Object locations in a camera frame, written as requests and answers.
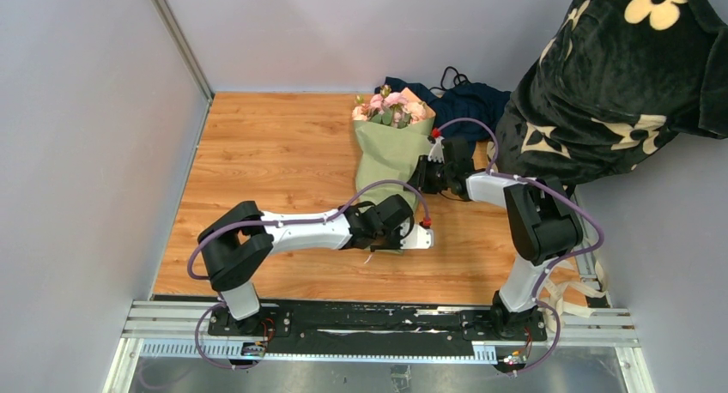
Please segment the wrapping paper sheet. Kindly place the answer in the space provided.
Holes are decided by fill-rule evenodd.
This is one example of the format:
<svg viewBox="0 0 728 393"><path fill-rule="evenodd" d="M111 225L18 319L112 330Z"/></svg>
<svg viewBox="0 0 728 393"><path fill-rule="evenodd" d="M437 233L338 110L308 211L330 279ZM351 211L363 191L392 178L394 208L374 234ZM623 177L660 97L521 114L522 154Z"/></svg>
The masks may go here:
<svg viewBox="0 0 728 393"><path fill-rule="evenodd" d="M422 101L408 88L391 89L401 92L408 102ZM355 139L361 150L355 175L355 188L358 191L385 179L398 179L402 182L410 179L418 158L430 150L428 136L434 127L435 113L426 103L425 105L428 118L416 124L408 124L402 129L352 119Z"/></svg>

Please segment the fake rose stem one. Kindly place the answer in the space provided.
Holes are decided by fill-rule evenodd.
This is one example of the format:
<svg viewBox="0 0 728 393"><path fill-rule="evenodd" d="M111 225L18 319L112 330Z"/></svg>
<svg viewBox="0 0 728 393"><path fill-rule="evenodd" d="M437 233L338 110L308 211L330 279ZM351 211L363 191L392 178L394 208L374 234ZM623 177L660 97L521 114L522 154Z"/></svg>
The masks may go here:
<svg viewBox="0 0 728 393"><path fill-rule="evenodd" d="M428 109L422 101L411 101L404 105L403 110L408 124L416 124L428 118Z"/></svg>

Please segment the fake rose stem three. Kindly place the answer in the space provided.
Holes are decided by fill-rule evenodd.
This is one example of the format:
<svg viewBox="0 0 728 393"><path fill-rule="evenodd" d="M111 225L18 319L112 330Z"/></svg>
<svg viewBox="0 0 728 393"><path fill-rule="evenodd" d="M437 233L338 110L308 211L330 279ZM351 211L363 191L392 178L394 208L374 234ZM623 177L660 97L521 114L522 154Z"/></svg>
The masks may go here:
<svg viewBox="0 0 728 393"><path fill-rule="evenodd" d="M386 84L379 89L379 95L381 96L378 114L380 122L398 129L406 127L411 119L411 115L405 109L408 103L406 97L401 92L393 91Z"/></svg>

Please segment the fake rose stem two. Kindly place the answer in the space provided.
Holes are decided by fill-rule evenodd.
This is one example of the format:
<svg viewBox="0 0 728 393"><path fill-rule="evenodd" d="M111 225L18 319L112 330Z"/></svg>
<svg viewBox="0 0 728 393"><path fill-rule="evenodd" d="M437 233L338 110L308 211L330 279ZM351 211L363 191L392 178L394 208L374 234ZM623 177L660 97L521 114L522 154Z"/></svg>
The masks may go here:
<svg viewBox="0 0 728 393"><path fill-rule="evenodd" d="M351 112L351 118L354 121L368 121L376 124L383 123L384 115L384 98L380 94L375 94L369 101L358 95L355 98L355 107Z"/></svg>

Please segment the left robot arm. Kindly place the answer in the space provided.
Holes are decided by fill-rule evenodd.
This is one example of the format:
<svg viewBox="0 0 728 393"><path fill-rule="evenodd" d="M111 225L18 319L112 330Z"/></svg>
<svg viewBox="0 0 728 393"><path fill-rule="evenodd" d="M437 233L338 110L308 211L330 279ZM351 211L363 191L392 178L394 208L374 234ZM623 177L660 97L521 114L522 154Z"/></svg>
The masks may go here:
<svg viewBox="0 0 728 393"><path fill-rule="evenodd" d="M414 210L398 194L380 203L346 203L303 215L262 211L254 201L245 201L198 235L188 264L203 259L203 278L218 294L230 324L251 336L263 324L252 277L267 257L307 249L427 249L432 243L428 223L417 224Z"/></svg>

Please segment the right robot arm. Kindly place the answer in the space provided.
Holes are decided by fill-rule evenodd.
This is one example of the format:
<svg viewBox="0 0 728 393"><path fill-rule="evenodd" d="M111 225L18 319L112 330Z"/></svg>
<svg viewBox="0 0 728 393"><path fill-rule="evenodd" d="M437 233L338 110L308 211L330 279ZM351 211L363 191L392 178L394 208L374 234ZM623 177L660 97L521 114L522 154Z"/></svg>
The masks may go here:
<svg viewBox="0 0 728 393"><path fill-rule="evenodd" d="M549 263L583 239L576 207L554 176L528 178L494 169L477 170L462 137L429 136L409 184L424 194L450 191L466 202L489 203L507 212L516 257L506 283L494 294L490 327L512 339L535 317L537 292L549 277Z"/></svg>

